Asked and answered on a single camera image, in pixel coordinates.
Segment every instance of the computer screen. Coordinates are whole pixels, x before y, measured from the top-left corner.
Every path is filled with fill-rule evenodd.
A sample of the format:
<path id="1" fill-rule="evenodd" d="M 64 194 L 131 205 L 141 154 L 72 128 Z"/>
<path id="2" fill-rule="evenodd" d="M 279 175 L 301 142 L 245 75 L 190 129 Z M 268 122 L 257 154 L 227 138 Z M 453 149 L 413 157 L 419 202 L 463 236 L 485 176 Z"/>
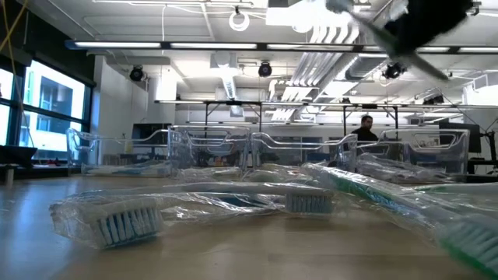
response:
<path id="1" fill-rule="evenodd" d="M 467 129 L 470 131 L 468 152 L 481 152 L 481 131 L 477 124 L 439 123 L 439 129 Z M 441 145 L 450 144 L 452 136 L 440 136 Z"/>
<path id="2" fill-rule="evenodd" d="M 146 139 L 155 131 L 168 129 L 171 124 L 133 124 L 133 139 Z M 151 139 L 141 142 L 145 145 L 165 145 L 168 143 L 168 133 L 157 133 Z"/>

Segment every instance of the desk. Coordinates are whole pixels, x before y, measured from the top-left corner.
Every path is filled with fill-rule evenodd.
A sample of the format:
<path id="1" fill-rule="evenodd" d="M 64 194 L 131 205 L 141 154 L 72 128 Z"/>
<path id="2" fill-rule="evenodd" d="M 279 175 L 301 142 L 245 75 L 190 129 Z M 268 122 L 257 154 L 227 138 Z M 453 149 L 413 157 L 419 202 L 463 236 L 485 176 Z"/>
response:
<path id="1" fill-rule="evenodd" d="M 0 187 L 0 279 L 483 279 L 369 212 L 329 221 L 281 214 L 182 225 L 150 242 L 95 250 L 52 233 L 51 202 L 167 181 L 69 177 L 14 184 Z"/>
<path id="2" fill-rule="evenodd" d="M 467 171 L 469 174 L 474 174 L 475 166 L 486 165 L 486 166 L 498 166 L 498 160 L 469 160 L 467 162 Z"/>

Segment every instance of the transparent plastic bin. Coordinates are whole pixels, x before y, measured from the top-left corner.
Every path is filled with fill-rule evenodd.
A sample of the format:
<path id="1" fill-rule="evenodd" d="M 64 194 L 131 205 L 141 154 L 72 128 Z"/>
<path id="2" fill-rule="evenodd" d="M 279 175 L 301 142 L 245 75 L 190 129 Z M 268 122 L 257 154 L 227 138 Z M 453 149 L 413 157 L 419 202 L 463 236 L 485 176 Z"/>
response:
<path id="1" fill-rule="evenodd" d="M 251 136 L 253 167 L 258 168 L 266 163 L 301 166 L 303 163 L 318 163 L 325 160 L 334 167 L 354 172 L 357 139 L 357 135 L 347 135 L 338 141 L 322 143 L 278 142 L 266 133 L 253 133 Z M 315 154 L 328 155 L 328 158 L 320 159 Z"/>
<path id="2" fill-rule="evenodd" d="M 181 170 L 247 169 L 251 130 L 231 126 L 174 125 L 169 127 L 169 159 L 174 174 Z"/>
<path id="3" fill-rule="evenodd" d="M 467 173 L 470 131 L 465 129 L 392 129 L 383 131 L 376 144 L 361 145 L 368 152 L 445 173 Z"/>
<path id="4" fill-rule="evenodd" d="M 167 143 L 167 133 L 168 130 L 158 130 L 145 139 L 125 139 L 70 128 L 66 131 L 68 166 L 81 168 L 83 175 L 168 177 L 171 166 L 167 144 L 152 144 L 157 142 L 158 134 L 163 134 Z"/>

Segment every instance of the man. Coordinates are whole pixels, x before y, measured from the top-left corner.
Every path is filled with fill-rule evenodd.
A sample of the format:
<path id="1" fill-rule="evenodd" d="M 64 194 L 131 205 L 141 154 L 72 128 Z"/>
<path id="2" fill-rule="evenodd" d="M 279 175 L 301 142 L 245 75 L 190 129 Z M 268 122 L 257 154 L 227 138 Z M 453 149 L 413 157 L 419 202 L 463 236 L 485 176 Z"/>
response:
<path id="1" fill-rule="evenodd" d="M 376 142 L 379 138 L 370 131 L 373 122 L 374 119 L 371 116 L 363 116 L 361 118 L 361 128 L 358 128 L 351 133 L 358 135 L 358 141 Z"/>

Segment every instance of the table surface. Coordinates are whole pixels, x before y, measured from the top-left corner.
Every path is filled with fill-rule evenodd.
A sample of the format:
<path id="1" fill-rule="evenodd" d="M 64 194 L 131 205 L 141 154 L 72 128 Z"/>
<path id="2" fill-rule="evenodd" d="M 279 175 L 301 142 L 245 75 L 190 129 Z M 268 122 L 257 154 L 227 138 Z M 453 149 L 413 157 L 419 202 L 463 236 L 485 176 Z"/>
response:
<path id="1" fill-rule="evenodd" d="M 80 191 L 164 180 L 70 177 L 0 186 L 0 279 L 481 279 L 376 213 L 285 214 L 175 226 L 160 238 L 95 250 L 52 231 L 48 206 Z"/>

